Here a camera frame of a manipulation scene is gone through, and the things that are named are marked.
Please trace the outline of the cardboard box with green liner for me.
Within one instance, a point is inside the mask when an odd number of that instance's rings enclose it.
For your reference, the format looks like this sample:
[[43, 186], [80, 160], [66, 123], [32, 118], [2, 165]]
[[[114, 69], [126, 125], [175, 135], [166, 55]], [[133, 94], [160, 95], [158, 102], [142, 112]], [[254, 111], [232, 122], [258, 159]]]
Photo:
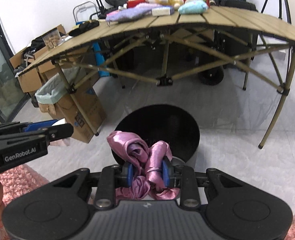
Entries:
[[[93, 89], [98, 79], [99, 74], [94, 74], [74, 93], [77, 102], [95, 129], [98, 129], [106, 118], [103, 106]], [[94, 133], [68, 94], [59, 74], [51, 77], [39, 88], [35, 96], [42, 113], [48, 113], [53, 119], [65, 119], [67, 123], [73, 125], [74, 133], [72, 138], [85, 143], [90, 142]]]

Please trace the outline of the pink satin ribbon cloth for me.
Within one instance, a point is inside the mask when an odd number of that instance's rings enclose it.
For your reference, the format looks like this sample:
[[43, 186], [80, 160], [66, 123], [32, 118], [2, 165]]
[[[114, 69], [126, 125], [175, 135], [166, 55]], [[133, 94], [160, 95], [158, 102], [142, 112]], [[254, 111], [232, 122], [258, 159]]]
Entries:
[[167, 142], [158, 141], [149, 147], [139, 135], [122, 131], [112, 132], [107, 142], [117, 156], [133, 164], [136, 170], [130, 187], [116, 189], [117, 200], [142, 200], [146, 196], [155, 200], [172, 200], [178, 197], [179, 189], [165, 186], [162, 178], [163, 158], [172, 160]]

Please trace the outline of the black round trash bin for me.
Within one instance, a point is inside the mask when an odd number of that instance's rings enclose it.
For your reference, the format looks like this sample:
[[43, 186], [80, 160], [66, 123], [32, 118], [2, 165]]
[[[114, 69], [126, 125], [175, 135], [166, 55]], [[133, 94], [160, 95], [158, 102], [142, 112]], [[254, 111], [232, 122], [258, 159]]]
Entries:
[[177, 161], [195, 167], [200, 131], [194, 117], [180, 107], [167, 104], [142, 107], [124, 117], [115, 130], [135, 133], [149, 147], [165, 141]]

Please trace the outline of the light blue plush toy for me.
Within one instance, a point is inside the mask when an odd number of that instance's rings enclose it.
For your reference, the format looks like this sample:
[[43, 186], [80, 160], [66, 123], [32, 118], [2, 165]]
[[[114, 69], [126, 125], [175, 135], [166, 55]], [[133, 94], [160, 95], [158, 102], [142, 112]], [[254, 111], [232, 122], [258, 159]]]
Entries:
[[180, 15], [202, 14], [209, 9], [207, 3], [203, 0], [191, 1], [180, 6], [178, 13]]

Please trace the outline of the black gloves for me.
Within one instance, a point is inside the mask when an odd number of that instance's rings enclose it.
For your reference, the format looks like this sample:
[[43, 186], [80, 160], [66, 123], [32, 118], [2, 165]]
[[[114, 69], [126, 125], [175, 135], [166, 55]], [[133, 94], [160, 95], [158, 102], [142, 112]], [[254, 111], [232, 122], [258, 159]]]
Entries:
[[89, 30], [92, 30], [100, 25], [99, 21], [97, 20], [90, 20], [79, 24], [76, 28], [71, 30], [68, 35], [71, 37], [79, 36]]

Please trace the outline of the black luggage bag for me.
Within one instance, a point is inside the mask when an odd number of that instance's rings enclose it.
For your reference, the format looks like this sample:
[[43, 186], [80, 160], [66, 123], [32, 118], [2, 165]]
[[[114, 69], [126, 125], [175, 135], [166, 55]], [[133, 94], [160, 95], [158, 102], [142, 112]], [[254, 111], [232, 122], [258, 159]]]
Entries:
[[239, 0], [214, 0], [217, 6], [231, 7], [246, 9], [250, 11], [257, 11], [256, 6], [253, 3]]

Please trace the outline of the black folding wagon cart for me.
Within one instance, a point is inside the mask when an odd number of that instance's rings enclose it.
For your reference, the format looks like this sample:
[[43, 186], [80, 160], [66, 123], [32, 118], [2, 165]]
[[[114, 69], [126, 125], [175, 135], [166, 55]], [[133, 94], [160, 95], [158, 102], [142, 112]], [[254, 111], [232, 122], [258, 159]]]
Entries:
[[[131, 72], [122, 72], [121, 70], [119, 70], [119, 71], [116, 70], [115, 73], [117, 73], [117, 75], [119, 75], [119, 76], [128, 77], [130, 79], [154, 83], [157, 86], [171, 86], [171, 85], [173, 85], [173, 82], [176, 80], [179, 80], [179, 79], [182, 79], [182, 78], [185, 78], [185, 77], [188, 77], [188, 76], [191, 76], [191, 75], [194, 75], [194, 74], [197, 74], [200, 72], [204, 72], [206, 70], [210, 70], [210, 69], [230, 63], [230, 64], [237, 66], [237, 68], [242, 69], [246, 73], [246, 77], [244, 78], [244, 84], [243, 84], [244, 89], [246, 89], [247, 79], [248, 79], [247, 76], [249, 73], [252, 73], [257, 77], [261, 76], [260, 73], [258, 73], [254, 69], [250, 68], [248, 64], [244, 64], [241, 62], [243, 59], [251, 59], [253, 56], [255, 56], [258, 53], [257, 51], [250, 51], [250, 52], [242, 54], [242, 55], [236, 55], [236, 56], [230, 57], [224, 53], [216, 51], [216, 50], [214, 50], [210, 47], [207, 47], [205, 45], [190, 42], [189, 40], [187, 40], [185, 38], [179, 38], [179, 37], [170, 35], [170, 33], [166, 30], [159, 31], [158, 39], [165, 42], [163, 64], [162, 64], [162, 71], [161, 71], [162, 75], [160, 77], [155, 79], [152, 77], [146, 77], [146, 76], [138, 75], [138, 74], [131, 73]], [[197, 50], [204, 52], [210, 56], [216, 57], [218, 60], [207, 63], [207, 64], [203, 64], [199, 67], [195, 67], [193, 69], [190, 69], [185, 72], [175, 74], [172, 77], [169, 77], [166, 75], [166, 71], [167, 71], [167, 58], [168, 58], [169, 45], [171, 43], [178, 43], [178, 44], [182, 44], [184, 46], [190, 47], [190, 48], [197, 49]]]

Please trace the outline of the clear plastic jar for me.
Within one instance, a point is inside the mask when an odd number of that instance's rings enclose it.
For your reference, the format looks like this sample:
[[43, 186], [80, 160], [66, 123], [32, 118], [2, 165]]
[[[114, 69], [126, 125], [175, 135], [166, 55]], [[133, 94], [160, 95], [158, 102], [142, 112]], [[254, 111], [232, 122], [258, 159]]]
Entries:
[[48, 50], [51, 50], [60, 44], [62, 44], [63, 40], [60, 35], [60, 31], [57, 28], [53, 28], [47, 33], [42, 35], [43, 42]]

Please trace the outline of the black hand trolley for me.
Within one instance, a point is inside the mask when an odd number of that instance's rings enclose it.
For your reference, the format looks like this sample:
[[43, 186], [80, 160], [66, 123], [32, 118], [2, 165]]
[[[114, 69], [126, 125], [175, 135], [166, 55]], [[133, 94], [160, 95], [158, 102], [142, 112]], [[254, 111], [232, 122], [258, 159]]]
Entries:
[[106, 18], [107, 9], [102, 0], [86, 1], [73, 8], [73, 18], [76, 25], [88, 20], [103, 20]]

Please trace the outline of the blue foam roll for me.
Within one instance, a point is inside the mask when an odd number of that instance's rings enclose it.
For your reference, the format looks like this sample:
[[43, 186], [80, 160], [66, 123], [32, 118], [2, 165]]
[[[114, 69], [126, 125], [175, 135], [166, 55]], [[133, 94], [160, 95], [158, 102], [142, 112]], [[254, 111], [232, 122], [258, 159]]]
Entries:
[[[94, 53], [95, 53], [96, 64], [97, 65], [102, 64], [105, 61], [105, 59], [104, 59], [103, 54], [100, 52], [101, 48], [100, 48], [99, 43], [94, 42], [92, 47], [93, 47], [93, 50], [94, 50]], [[98, 73], [99, 73], [99, 77], [108, 77], [108, 76], [110, 76], [109, 72], [106, 72], [106, 71], [103, 71], [103, 70], [99, 70]]]

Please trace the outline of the purple knitted pouch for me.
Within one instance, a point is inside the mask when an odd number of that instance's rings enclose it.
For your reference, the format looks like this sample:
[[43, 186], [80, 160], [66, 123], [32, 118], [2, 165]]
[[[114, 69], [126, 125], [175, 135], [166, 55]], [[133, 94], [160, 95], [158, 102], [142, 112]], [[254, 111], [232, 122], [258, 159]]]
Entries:
[[119, 10], [117, 12], [111, 12], [106, 16], [106, 22], [124, 23], [139, 20], [147, 14], [152, 12], [152, 9], [162, 7], [157, 3], [139, 3], [133, 8]]

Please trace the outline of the blue handkerchief tissue pack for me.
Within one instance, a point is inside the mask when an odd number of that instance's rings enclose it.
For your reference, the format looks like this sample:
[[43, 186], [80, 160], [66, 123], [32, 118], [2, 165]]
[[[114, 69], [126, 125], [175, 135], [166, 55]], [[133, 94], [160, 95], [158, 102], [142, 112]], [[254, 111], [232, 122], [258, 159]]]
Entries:
[[152, 16], [170, 16], [173, 15], [175, 9], [171, 6], [155, 7], [151, 10]]

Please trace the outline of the tan folding slat table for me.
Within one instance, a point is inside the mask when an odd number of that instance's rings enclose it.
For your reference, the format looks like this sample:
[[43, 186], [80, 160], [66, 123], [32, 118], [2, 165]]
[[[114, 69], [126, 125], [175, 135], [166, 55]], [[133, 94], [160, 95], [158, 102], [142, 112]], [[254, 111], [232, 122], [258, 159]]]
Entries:
[[[236, 38], [236, 42], [247, 47], [247, 52], [229, 56], [216, 50], [213, 46], [192, 40], [194, 36], [204, 38], [204, 33], [209, 30], [217, 31], [230, 38], [234, 37], [235, 31], [245, 31], [251, 36], [271, 37], [277, 39], [278, 42], [276, 44], [261, 42], [255, 45], [254, 43]], [[76, 62], [74, 59], [84, 54], [82, 48], [88, 47], [97, 41], [107, 42], [114, 38], [120, 38], [120, 42], [112, 48], [107, 48], [106, 51], [110, 53], [110, 57], [106, 61], [98, 65], [84, 64], [84, 67], [92, 71], [103, 70], [120, 77], [154, 83], [158, 86], [169, 86], [176, 80], [225, 64], [232, 64], [246, 74], [253, 74], [260, 80], [265, 81], [281, 95], [271, 123], [265, 132], [265, 138], [269, 137], [275, 126], [290, 92], [295, 72], [295, 26], [271, 15], [246, 9], [218, 6], [211, 6], [202, 14], [180, 15], [174, 13], [170, 16], [146, 16], [134, 22], [113, 24], [100, 21], [97, 27], [73, 37], [44, 53], [30, 64], [25, 69], [25, 72], [30, 72], [46, 62], [51, 62], [57, 69], [60, 69], [62, 64], [75, 66]], [[172, 76], [167, 75], [167, 64], [164, 62], [161, 75], [156, 78], [110, 68], [110, 64], [114, 64], [117, 58], [146, 42], [151, 42], [152, 44], [161, 43], [165, 46], [169, 46], [171, 43], [181, 44], [213, 56], [216, 58], [216, 61]], [[289, 49], [292, 57], [286, 76], [280, 77], [277, 82], [272, 81], [250, 67], [249, 63], [253, 57], [263, 54], [270, 55], [275, 51], [283, 49]]]

